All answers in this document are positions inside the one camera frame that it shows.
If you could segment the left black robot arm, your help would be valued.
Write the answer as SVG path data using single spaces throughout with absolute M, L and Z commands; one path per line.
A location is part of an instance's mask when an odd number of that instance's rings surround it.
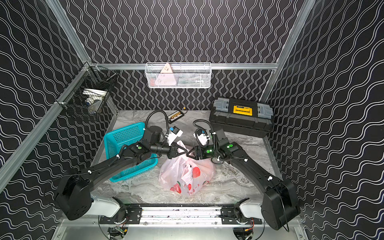
M 186 154 L 188 151 L 175 143 L 175 139 L 182 133 L 179 128 L 172 127 L 163 138 L 164 133 L 160 127 L 146 128 L 139 141 L 123 145 L 114 157 L 61 177 L 53 197 L 54 206 L 62 210 L 70 221 L 87 215 L 122 221 L 125 218 L 125 205 L 117 199 L 93 197 L 92 191 L 133 164 L 150 159 L 153 154 L 167 156 L 169 159 Z

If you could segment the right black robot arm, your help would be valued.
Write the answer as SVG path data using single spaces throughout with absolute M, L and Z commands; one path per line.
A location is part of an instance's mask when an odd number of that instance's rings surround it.
M 261 215 L 274 230 L 288 228 L 288 223 L 300 214 L 295 185 L 270 174 L 254 161 L 236 142 L 230 142 L 223 130 L 212 133 L 212 144 L 195 146 L 187 156 L 194 160 L 216 158 L 243 173 L 263 195 Z

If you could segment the pink strawberry plastic bag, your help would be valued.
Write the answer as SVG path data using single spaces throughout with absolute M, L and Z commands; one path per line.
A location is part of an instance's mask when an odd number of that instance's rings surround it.
M 182 196 L 193 196 L 214 178 L 216 169 L 210 159 L 194 160 L 181 155 L 168 159 L 160 168 L 159 184 Z

